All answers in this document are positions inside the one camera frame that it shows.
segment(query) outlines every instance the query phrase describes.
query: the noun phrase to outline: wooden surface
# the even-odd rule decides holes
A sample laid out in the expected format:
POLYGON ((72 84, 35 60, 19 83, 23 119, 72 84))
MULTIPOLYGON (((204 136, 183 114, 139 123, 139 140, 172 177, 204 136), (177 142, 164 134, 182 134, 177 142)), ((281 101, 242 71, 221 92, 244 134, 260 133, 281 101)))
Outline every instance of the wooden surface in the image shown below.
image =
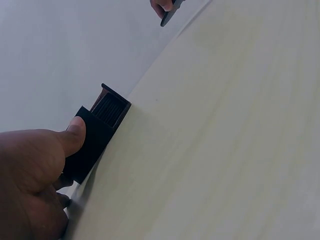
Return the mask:
POLYGON ((210 3, 131 93, 65 239, 319 239, 319 11, 210 3))

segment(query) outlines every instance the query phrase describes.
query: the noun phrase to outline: white background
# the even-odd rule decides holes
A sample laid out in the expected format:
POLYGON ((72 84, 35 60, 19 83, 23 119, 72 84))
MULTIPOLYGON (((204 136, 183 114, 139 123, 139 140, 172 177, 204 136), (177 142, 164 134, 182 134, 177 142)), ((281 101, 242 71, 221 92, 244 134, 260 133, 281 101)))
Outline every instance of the white background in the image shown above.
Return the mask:
POLYGON ((0 0, 0 132, 63 130, 105 83, 126 97, 204 0, 0 0))

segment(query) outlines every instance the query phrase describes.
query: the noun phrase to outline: beige board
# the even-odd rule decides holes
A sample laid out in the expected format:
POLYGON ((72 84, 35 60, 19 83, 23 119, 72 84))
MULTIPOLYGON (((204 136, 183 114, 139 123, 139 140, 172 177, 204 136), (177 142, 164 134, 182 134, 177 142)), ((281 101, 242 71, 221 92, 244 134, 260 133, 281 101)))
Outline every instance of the beige board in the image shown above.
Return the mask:
POLYGON ((65 239, 319 239, 319 13, 206 6, 131 93, 65 239))

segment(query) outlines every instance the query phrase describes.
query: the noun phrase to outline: black holder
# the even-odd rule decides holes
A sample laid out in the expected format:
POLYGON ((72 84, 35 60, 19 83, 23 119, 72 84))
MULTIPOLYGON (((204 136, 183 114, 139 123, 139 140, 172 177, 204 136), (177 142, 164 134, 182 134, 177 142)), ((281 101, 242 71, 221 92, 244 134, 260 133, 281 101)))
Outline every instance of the black holder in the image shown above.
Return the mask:
POLYGON ((131 103, 102 84, 102 92, 91 110, 83 106, 76 116, 85 122, 86 135, 82 148, 65 159, 63 174, 81 184, 126 116, 131 103))

